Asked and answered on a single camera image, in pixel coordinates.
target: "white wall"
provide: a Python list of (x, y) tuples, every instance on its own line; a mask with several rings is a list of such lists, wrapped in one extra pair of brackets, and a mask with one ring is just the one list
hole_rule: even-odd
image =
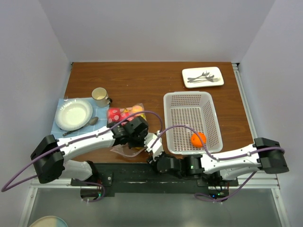
[(240, 63), (258, 136), (286, 149), (290, 172), (278, 179), (294, 227), (303, 223), (302, 10), (302, 0), (276, 0)]
[(274, 0), (40, 0), (70, 61), (239, 62)]
[[(2, 187), (50, 133), (69, 62), (37, 0), (1, 1), (0, 31)], [(27, 193), (26, 183), (0, 192), (1, 226), (18, 225)]]

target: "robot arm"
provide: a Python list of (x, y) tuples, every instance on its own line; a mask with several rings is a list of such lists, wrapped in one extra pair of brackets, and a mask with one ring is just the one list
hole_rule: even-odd
[[(97, 177), (94, 164), (90, 161), (76, 162), (72, 158), (98, 148), (108, 148), (117, 144), (128, 143), (129, 147), (146, 147), (150, 154), (147, 162), (160, 174), (168, 173), (178, 178), (211, 179), (211, 181), (230, 181), (237, 176), (265, 170), (266, 173), (276, 174), (288, 171), (284, 154), (281, 150), (273, 149), (266, 152), (253, 153), (260, 148), (279, 147), (276, 141), (265, 138), (255, 139), (255, 143), (241, 149), (224, 153), (213, 154), (217, 159), (208, 155), (189, 155), (183, 159), (165, 154), (161, 139), (157, 135), (148, 133), (148, 124), (142, 117), (136, 117), (125, 125), (117, 126), (111, 131), (107, 127), (87, 133), (85, 135), (55, 139), (53, 135), (45, 137), (31, 155), (31, 158), (45, 153), (55, 146), (60, 150), (45, 156), (34, 163), (40, 183), (48, 183), (59, 177), (87, 180)], [(220, 160), (225, 157), (234, 157), (247, 154), (245, 157)]]

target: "mug handle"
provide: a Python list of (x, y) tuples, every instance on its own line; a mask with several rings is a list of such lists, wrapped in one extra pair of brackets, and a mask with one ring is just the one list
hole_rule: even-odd
[(109, 97), (107, 98), (107, 100), (108, 100), (108, 104), (111, 104), (113, 102), (113, 100)]

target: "gray floor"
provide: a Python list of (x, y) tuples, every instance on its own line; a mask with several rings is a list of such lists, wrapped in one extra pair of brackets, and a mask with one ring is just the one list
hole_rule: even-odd
[(242, 189), (224, 202), (190, 194), (116, 194), (86, 204), (79, 189), (39, 189), (29, 225), (48, 215), (69, 227), (279, 227), (270, 189)]

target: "beige mug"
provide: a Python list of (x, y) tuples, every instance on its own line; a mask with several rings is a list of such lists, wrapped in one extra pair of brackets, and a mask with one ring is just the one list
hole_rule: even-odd
[(99, 107), (105, 107), (113, 102), (113, 100), (108, 97), (108, 93), (103, 87), (95, 88), (92, 91), (91, 96)]

